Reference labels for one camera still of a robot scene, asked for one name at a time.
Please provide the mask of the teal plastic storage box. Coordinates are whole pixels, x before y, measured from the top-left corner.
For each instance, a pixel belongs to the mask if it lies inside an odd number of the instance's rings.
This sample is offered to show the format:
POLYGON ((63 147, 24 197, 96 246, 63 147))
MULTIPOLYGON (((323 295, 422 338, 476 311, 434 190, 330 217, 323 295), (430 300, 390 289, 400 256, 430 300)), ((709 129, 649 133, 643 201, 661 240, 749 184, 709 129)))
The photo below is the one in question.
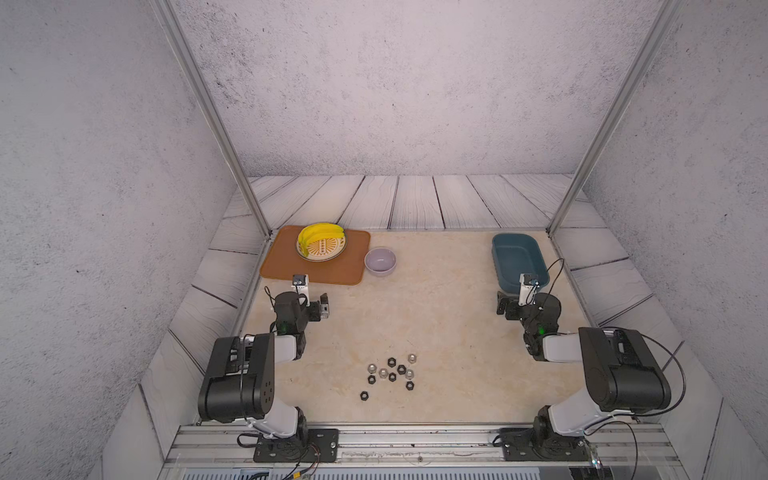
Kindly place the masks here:
POLYGON ((550 282, 539 244, 530 235, 497 234, 491 242, 491 254, 499 287, 506 293, 519 293, 522 274, 536 276, 541 286, 547 286, 550 282))

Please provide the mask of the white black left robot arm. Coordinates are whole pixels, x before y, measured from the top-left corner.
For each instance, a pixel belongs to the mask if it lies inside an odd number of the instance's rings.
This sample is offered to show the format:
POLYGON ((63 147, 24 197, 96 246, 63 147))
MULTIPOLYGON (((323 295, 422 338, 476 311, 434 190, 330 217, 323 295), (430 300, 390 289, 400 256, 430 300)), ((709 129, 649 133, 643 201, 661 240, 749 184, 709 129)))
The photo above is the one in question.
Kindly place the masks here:
POLYGON ((306 349, 309 323, 329 316, 327 294, 311 301, 288 291, 270 300, 276 315, 266 333, 220 337, 212 353, 198 395, 200 419, 223 424, 245 420, 271 441, 308 444, 306 417, 276 393, 276 366, 297 361, 306 349))

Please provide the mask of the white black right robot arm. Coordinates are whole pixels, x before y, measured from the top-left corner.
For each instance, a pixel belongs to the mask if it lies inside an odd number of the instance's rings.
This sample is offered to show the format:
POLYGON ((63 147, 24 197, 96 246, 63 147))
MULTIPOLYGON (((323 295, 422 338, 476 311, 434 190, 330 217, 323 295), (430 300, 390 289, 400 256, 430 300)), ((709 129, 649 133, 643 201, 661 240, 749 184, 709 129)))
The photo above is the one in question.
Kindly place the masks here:
POLYGON ((562 305, 548 293, 497 294, 496 313, 523 327, 527 353, 536 361, 583 367, 585 387, 543 407, 533 421, 536 442, 560 445, 586 435, 615 417, 668 413, 682 402, 648 347, 655 340, 637 330, 581 327, 559 330, 562 305))

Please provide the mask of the brown rectangular mat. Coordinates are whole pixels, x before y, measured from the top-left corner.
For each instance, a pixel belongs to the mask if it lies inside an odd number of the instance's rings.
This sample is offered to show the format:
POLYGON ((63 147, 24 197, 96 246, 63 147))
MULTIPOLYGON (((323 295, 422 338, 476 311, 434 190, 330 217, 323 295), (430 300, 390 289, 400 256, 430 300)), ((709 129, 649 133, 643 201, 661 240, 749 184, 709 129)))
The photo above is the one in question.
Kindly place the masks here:
POLYGON ((302 250, 299 235, 302 226, 281 228, 260 268, 260 276, 274 280, 292 280, 305 274, 315 283, 357 285, 365 270, 371 234, 345 230, 345 237, 314 242, 302 250))

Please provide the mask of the patterned round plate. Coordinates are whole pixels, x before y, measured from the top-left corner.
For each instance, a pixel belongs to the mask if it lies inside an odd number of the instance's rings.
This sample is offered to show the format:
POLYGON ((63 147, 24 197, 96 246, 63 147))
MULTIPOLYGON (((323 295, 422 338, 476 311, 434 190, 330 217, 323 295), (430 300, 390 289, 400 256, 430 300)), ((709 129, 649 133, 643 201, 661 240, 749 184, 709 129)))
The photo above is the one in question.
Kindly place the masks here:
POLYGON ((296 250, 299 256, 304 260, 308 260, 311 262, 324 262, 339 256, 346 248, 346 243, 347 243, 346 235, 345 235, 345 238, 342 240, 331 239, 331 240, 319 241, 311 244, 309 246, 309 250, 310 250, 309 256, 304 256, 299 251, 299 245, 297 240, 296 250))

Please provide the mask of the lilac plastic bowl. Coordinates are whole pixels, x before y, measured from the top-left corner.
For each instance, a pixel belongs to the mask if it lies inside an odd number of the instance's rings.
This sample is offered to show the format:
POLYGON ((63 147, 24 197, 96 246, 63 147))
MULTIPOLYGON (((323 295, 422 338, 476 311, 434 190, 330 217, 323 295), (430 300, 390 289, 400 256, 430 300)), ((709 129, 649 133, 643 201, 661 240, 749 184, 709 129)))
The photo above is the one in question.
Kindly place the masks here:
POLYGON ((395 253, 385 247, 371 249, 364 258, 366 270, 374 276, 390 275, 397 265, 395 253))

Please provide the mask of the yellow banana bunch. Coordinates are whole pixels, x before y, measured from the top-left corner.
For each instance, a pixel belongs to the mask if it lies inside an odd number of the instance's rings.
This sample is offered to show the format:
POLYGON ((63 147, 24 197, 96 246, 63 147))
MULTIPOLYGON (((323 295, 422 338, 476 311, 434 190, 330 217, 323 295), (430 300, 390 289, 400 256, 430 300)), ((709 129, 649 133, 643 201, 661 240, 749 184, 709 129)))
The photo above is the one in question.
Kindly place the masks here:
POLYGON ((325 240, 342 240, 345 238, 344 229, 332 223, 317 223, 305 227, 298 236, 299 251, 309 256, 309 246, 325 240))

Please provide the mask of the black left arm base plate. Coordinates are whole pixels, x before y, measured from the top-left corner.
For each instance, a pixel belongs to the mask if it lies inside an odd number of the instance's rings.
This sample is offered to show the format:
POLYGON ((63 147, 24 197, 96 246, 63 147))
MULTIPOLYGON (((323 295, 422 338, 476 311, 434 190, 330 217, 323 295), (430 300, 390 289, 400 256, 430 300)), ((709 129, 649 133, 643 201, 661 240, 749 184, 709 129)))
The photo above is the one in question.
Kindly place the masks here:
POLYGON ((261 437, 254 448, 255 463, 335 463, 338 429, 310 428, 286 439, 261 437))

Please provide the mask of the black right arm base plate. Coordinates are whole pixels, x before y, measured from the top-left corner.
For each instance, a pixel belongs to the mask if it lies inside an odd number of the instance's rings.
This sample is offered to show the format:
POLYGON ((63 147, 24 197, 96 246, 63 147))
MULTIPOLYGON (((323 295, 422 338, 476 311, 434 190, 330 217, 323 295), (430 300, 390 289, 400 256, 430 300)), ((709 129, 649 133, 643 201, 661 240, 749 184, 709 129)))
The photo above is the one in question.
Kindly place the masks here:
POLYGON ((585 443, 577 437, 562 436, 529 428, 503 428, 492 441, 502 450, 505 461, 587 462, 585 443))

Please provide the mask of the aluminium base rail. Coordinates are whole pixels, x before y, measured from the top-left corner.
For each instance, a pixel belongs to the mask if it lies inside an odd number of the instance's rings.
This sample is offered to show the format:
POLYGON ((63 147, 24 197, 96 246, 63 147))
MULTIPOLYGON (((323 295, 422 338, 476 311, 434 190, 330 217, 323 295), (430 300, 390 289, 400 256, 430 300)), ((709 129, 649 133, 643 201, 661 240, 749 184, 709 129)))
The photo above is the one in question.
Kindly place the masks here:
POLYGON ((338 429, 335 463, 255 463, 243 425, 183 427, 163 479, 685 479, 659 425, 611 423, 586 438, 587 462, 505 461, 492 441, 524 424, 314 424, 338 429))

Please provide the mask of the right aluminium frame post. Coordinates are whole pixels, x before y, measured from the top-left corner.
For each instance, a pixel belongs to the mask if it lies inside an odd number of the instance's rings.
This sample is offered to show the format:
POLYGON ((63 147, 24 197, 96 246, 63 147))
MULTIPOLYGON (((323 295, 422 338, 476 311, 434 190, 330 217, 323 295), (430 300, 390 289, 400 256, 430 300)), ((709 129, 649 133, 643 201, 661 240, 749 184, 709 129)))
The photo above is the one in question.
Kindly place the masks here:
POLYGON ((583 188, 602 152, 609 143, 613 132, 619 125, 622 116, 631 102, 633 94, 651 67, 683 4, 684 2, 681 0, 665 0, 661 3, 660 9, 640 45, 637 55, 631 62, 605 117, 572 177, 563 200, 546 228, 550 239, 555 237, 557 230, 563 225, 573 203, 576 201, 578 193, 583 188))

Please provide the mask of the aluminium frame post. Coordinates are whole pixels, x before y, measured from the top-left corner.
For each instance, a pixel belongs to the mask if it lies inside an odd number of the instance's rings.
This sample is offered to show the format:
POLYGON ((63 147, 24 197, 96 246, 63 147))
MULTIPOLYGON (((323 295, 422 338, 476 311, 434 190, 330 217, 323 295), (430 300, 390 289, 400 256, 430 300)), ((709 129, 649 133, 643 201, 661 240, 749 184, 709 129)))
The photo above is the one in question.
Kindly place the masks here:
POLYGON ((661 3, 660 9, 640 45, 637 55, 631 62, 605 117, 572 177, 563 200, 546 228, 550 239, 555 237, 557 230, 563 225, 573 203, 576 201, 578 193, 583 188, 602 152, 609 143, 613 132, 619 125, 622 116, 631 102, 633 94, 651 67, 683 4, 684 2, 681 0, 665 0, 661 3))
POLYGON ((214 135, 221 154, 243 196, 248 210, 255 217, 260 231, 267 237, 270 237, 272 229, 253 193, 251 184, 239 161, 234 144, 216 108, 214 99, 205 84, 201 70, 183 32, 182 25, 176 15, 172 2, 168 0, 154 0, 152 1, 152 5, 156 10, 160 25, 165 32, 174 56, 192 89, 205 121, 214 135))

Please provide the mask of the left aluminium frame post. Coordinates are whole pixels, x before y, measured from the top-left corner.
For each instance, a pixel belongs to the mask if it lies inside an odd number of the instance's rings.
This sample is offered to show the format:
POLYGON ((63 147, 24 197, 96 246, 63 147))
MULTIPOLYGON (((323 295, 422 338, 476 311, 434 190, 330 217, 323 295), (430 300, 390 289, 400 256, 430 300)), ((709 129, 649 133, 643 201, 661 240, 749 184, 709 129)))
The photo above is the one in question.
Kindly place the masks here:
POLYGON ((243 196, 248 210, 255 217, 260 231, 267 237, 270 237, 272 229, 253 193, 251 184, 239 161, 234 144, 216 108, 214 99, 205 84, 201 70, 183 32, 182 25, 176 15, 172 2, 168 0, 154 0, 152 1, 152 5, 156 10, 160 25, 165 32, 174 56, 192 89, 205 121, 214 135, 221 154, 243 196))

